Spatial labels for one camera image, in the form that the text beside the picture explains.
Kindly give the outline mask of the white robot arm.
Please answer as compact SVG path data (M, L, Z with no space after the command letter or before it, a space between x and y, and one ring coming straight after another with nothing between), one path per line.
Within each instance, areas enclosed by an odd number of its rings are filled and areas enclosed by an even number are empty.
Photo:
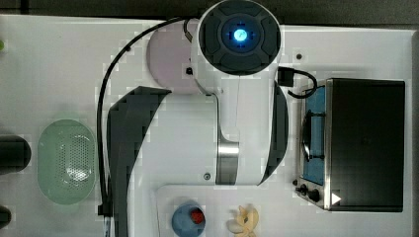
M252 0L223 0L200 18L191 45L199 91L139 86L107 118L115 237L161 237L157 191L166 185L260 185L288 145L277 80L277 19Z

